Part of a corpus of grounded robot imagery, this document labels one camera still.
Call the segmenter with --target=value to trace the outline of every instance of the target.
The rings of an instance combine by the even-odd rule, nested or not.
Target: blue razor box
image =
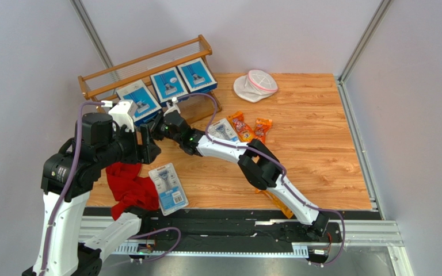
[[[173,97],[189,94],[175,67],[153,74],[150,79],[162,107],[166,107],[166,102]]]
[[[116,90],[120,99],[131,99],[137,104],[138,109],[134,113],[132,120],[137,127],[152,119],[157,111],[161,109],[155,97],[142,80],[127,85]]]
[[[178,70],[191,93],[207,93],[218,86],[201,58],[180,64]]]

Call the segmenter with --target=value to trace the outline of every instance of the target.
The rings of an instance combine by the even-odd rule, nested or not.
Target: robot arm
[[[254,139],[249,143],[240,143],[215,137],[209,139],[203,131],[193,129],[187,124],[175,104],[169,107],[165,114],[159,114],[149,123],[154,139],[162,140],[166,137],[176,141],[187,154],[210,156],[238,164],[252,186],[269,190],[292,210],[300,223],[308,225],[319,236],[325,233],[329,219],[315,210],[317,206],[283,176],[276,163],[266,158],[268,156],[278,161],[261,141]]]
[[[158,113],[147,125],[139,127],[142,144],[138,145],[132,121],[136,109],[137,106],[132,101],[120,101],[109,114],[89,113],[83,116],[82,152],[75,175],[69,176],[73,154],[66,152],[66,149],[69,146],[74,148],[79,141],[70,139],[57,154],[46,161],[41,184],[45,202],[41,248],[35,265],[24,271],[23,276],[98,274],[103,261],[123,241],[140,231],[145,212],[123,213],[101,234],[78,244],[83,210],[101,170],[116,162],[152,163],[161,153],[153,139],[172,139],[187,154],[210,156],[238,164],[251,185],[260,190],[271,191],[293,211],[298,221],[323,236],[329,219],[315,210],[316,205],[311,204],[283,176],[280,167],[273,162],[278,161],[277,158],[262,142],[253,140],[249,143],[235,143],[217,138],[209,139],[203,131],[191,128],[180,116],[178,107],[173,104],[167,112]],[[54,225],[48,226],[51,210],[68,177],[73,177],[73,182],[58,209]],[[53,227],[53,231],[45,266],[47,269],[41,271],[47,227]]]
[[[83,210],[90,197],[93,183],[101,170],[116,162],[149,164],[161,153],[146,125],[142,125],[142,144],[138,145],[131,116],[137,106],[132,101],[121,101],[109,114],[88,113],[82,117],[82,139],[68,140],[59,152],[44,163],[41,188],[44,190],[44,226],[41,247],[35,265],[23,272],[24,276],[95,275],[102,262],[126,239],[140,231],[144,213],[123,213],[100,235],[78,244]],[[75,175],[69,175],[73,152],[81,143]],[[62,193],[68,177],[71,186],[59,206],[53,225],[48,225],[51,212]],[[48,250],[44,252],[48,227]]]

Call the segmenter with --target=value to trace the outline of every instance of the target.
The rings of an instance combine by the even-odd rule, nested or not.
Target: wooden floor
[[[215,121],[241,110],[254,127],[257,117],[273,120],[265,144],[288,170],[288,178],[310,201],[322,208],[370,209],[369,196],[357,160],[334,77],[330,74],[274,74],[279,91],[250,103],[233,92],[242,74],[216,74],[215,95],[223,106]],[[192,124],[204,130],[208,118]],[[162,153],[140,174],[172,162],[190,208],[276,209],[263,194],[255,194],[236,164],[189,156],[171,140],[158,142]],[[116,202],[105,170],[95,183],[89,206]]]

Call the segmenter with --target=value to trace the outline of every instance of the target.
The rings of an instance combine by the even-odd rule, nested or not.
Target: red towel
[[[112,217],[117,220],[129,206],[146,210],[158,210],[158,193],[151,178],[138,177],[141,164],[115,163],[105,169],[107,182],[114,199],[119,201],[112,207]]]

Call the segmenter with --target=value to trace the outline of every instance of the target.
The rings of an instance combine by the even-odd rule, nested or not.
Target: orange wrapper
[[[257,118],[255,124],[255,138],[262,141],[265,144],[265,136],[269,129],[272,127],[272,120]]]
[[[270,198],[272,203],[274,203],[274,205],[276,205],[282,211],[282,213],[285,215],[286,218],[290,219],[292,217],[293,215],[292,211],[271,192],[255,189],[255,193],[265,194],[268,198]]]
[[[238,111],[233,115],[229,115],[227,119],[237,132],[241,142],[250,142],[255,138],[255,132],[253,132],[253,129],[244,122],[245,118],[243,112]]]

